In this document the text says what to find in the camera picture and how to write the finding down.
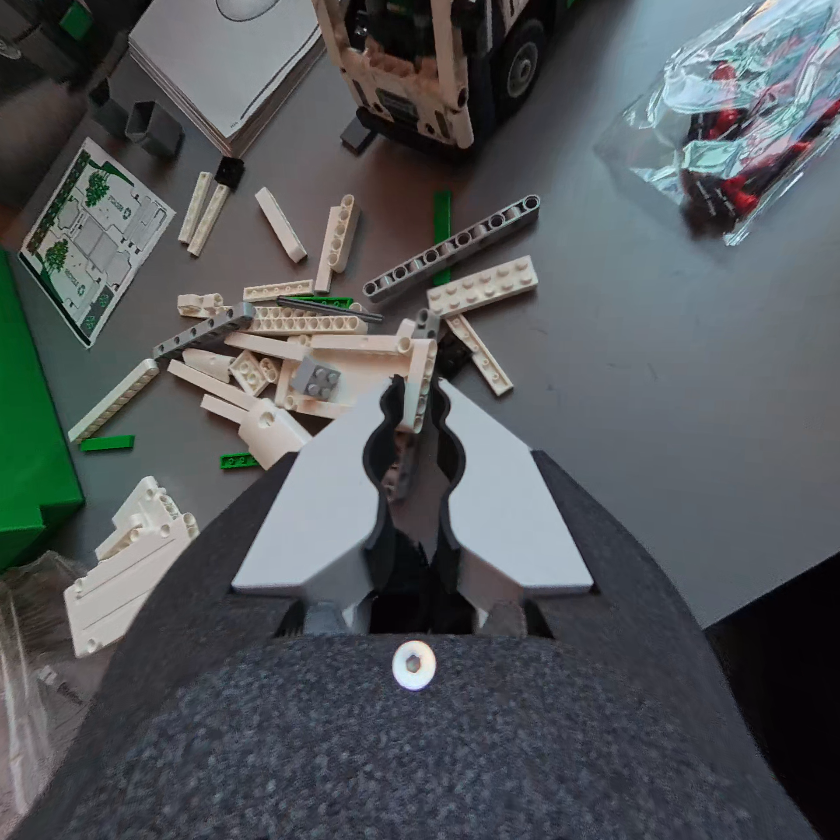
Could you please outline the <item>white lego brick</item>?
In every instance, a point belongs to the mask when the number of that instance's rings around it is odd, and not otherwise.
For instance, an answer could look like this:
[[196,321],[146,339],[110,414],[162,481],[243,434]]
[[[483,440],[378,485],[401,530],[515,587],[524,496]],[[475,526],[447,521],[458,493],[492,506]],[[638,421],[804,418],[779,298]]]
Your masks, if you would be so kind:
[[255,194],[255,199],[289,259],[294,264],[301,263],[308,253],[273,193],[268,187],[262,186]]

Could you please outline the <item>lego truck model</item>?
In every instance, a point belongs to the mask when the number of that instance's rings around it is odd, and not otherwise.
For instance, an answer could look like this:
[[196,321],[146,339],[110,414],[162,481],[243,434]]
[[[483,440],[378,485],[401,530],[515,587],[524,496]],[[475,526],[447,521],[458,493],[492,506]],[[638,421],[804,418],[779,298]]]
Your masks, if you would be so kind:
[[446,161],[473,156],[524,105],[572,1],[317,1],[366,130]]

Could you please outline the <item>clear empty plastic bag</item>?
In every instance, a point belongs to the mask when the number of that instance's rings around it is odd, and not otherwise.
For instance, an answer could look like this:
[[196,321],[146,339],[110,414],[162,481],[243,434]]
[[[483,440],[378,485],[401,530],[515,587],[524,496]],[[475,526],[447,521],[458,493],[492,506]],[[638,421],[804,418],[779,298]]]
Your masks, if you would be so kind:
[[72,675],[65,590],[78,567],[47,551],[2,573],[1,833],[9,838],[54,777],[88,692]]

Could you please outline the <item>grey lego brick with holes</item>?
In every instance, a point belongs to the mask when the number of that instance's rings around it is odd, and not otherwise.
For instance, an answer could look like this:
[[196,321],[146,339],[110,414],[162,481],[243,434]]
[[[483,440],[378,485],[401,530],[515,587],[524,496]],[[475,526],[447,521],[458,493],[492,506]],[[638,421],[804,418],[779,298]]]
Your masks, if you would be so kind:
[[227,335],[247,329],[255,316],[255,307],[242,301],[225,308],[221,314],[200,321],[172,338],[156,344],[152,349],[154,360],[180,360],[185,350],[203,347],[208,342],[223,340]]

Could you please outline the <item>instruction booklet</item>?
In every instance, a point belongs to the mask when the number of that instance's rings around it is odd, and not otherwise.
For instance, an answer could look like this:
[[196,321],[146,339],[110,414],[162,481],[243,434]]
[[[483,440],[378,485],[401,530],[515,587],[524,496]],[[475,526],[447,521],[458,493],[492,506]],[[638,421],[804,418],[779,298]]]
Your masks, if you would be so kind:
[[324,49],[310,1],[154,1],[129,34],[131,57],[235,158]]

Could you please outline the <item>pile of white lego pieces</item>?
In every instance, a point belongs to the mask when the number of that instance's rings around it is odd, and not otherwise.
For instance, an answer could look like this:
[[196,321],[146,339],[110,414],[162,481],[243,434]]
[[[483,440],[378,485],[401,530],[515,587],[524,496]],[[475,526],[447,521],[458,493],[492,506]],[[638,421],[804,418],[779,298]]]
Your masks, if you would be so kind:
[[[258,307],[251,329],[231,332],[225,343],[236,356],[185,350],[167,366],[204,392],[202,408],[226,418],[263,469],[298,452],[312,436],[296,415],[338,419],[384,379],[408,373],[415,322],[405,320],[395,334],[369,334],[354,315],[314,316],[289,308]],[[307,356],[341,371],[328,402],[290,388],[290,379]]]

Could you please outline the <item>sticker sheet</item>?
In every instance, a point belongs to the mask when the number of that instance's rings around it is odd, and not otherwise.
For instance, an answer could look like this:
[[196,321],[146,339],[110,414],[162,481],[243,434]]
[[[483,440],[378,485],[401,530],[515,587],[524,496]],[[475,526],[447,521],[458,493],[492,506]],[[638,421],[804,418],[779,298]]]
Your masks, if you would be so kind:
[[87,138],[18,258],[89,349],[175,215]]

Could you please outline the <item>large white lego panel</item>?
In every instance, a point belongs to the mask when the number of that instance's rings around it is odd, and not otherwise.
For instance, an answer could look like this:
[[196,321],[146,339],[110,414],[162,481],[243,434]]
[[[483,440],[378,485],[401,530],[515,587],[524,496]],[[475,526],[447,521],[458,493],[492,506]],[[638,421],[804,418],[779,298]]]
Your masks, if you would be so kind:
[[148,596],[199,533],[191,514],[140,536],[64,591],[75,656],[120,640]]

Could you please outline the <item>long grey lego liftarm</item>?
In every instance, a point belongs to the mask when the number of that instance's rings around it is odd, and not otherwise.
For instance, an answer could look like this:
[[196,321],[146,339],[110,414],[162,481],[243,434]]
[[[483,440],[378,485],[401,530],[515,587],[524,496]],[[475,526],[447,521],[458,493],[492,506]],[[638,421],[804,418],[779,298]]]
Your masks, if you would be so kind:
[[526,195],[495,213],[482,218],[443,242],[398,264],[383,274],[369,280],[362,287],[364,298],[371,304],[381,305],[392,298],[433,278],[446,268],[457,265],[468,257],[510,237],[520,228],[536,222],[541,198],[538,194]]

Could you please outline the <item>short white lego liftarm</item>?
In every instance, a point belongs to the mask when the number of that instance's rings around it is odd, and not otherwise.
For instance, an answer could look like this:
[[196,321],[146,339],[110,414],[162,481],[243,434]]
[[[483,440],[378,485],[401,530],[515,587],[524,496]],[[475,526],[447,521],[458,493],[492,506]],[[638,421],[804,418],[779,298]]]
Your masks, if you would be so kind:
[[328,266],[336,274],[345,271],[360,218],[361,208],[354,195],[345,194],[328,236]]

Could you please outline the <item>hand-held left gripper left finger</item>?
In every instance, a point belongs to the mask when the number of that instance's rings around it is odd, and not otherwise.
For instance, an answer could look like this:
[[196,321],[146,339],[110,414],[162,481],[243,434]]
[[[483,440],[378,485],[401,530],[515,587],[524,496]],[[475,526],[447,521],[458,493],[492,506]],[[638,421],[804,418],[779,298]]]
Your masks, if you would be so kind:
[[303,445],[232,580],[234,592],[330,605],[339,625],[369,626],[368,599],[393,567],[382,478],[402,419],[403,378],[394,375]]

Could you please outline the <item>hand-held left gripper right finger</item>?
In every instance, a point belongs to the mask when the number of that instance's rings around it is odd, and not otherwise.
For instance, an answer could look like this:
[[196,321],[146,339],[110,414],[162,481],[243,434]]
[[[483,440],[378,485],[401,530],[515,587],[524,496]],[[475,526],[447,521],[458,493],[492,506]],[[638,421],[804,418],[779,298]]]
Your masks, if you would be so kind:
[[440,501],[433,566],[483,627],[496,608],[526,616],[541,597],[588,595],[595,582],[532,450],[458,388],[431,391]]

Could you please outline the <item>bag of red black parts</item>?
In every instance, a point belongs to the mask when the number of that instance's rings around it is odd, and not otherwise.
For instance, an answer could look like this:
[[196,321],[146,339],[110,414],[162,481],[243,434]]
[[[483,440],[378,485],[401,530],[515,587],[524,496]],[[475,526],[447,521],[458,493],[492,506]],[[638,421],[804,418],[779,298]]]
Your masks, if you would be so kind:
[[755,2],[682,45],[595,151],[693,239],[740,244],[838,141],[838,2]]

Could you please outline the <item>white lego panel with pins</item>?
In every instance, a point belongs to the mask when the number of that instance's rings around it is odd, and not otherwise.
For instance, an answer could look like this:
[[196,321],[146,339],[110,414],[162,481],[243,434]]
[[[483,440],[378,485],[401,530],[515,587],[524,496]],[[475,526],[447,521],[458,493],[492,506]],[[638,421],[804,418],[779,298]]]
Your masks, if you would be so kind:
[[142,536],[182,520],[190,539],[200,529],[193,514],[182,513],[156,478],[142,478],[112,517],[113,532],[95,549],[99,562],[110,559]]

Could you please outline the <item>black lego axle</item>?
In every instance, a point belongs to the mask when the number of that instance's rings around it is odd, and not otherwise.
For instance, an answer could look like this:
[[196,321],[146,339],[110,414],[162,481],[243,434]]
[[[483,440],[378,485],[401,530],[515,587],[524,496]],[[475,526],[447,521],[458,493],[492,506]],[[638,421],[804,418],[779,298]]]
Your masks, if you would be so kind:
[[329,304],[322,304],[316,301],[304,300],[299,297],[282,297],[276,298],[278,307],[300,309],[310,312],[318,312],[328,316],[350,316],[354,315],[358,319],[367,323],[382,323],[384,317],[378,313],[367,312],[363,310],[352,310],[341,307],[335,307]]

